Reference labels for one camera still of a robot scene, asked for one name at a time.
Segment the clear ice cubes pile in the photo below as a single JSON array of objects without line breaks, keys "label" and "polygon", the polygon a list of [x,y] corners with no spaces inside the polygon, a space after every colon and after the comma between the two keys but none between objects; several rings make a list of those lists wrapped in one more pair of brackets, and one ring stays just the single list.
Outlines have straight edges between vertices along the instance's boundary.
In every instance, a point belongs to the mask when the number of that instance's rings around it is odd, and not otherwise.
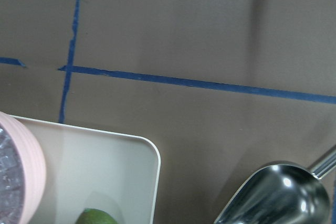
[{"label": "clear ice cubes pile", "polygon": [[22,201],[20,182],[19,163],[13,141],[1,129],[1,223],[18,221]]}]

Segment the steel ice scoop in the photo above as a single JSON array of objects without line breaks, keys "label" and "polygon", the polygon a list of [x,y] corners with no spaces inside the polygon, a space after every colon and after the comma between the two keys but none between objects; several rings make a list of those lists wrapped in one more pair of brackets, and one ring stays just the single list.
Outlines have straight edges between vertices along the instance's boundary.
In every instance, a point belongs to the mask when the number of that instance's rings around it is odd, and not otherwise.
[{"label": "steel ice scoop", "polygon": [[335,148],[309,168],[269,163],[237,189],[215,223],[327,223],[331,211],[322,178],[335,169]]}]

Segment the green avocado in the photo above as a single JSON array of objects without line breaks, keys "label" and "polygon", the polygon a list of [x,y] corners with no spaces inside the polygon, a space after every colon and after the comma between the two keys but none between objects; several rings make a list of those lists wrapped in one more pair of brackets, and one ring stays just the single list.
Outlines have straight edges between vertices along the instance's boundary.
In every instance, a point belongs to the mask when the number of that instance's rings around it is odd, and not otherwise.
[{"label": "green avocado", "polygon": [[83,212],[77,218],[75,224],[117,224],[118,222],[107,212],[85,208]]}]

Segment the pink bowl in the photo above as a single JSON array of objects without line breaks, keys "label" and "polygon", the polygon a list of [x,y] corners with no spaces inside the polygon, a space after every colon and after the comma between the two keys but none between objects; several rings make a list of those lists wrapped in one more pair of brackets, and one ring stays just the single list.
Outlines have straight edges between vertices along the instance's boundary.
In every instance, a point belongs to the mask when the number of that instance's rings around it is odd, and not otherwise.
[{"label": "pink bowl", "polygon": [[1,129],[13,141],[20,170],[22,201],[16,223],[29,223],[35,214],[46,186],[46,162],[33,133],[11,115],[1,113]]}]

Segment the cream plastic tray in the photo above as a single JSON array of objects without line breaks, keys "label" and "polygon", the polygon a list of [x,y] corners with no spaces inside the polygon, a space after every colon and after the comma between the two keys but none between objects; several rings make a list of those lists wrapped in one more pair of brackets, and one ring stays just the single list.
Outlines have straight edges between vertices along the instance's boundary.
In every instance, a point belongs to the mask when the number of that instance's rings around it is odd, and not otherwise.
[{"label": "cream plastic tray", "polygon": [[47,182],[31,223],[75,223],[86,208],[118,223],[152,223],[161,157],[134,135],[18,117],[38,140]]}]

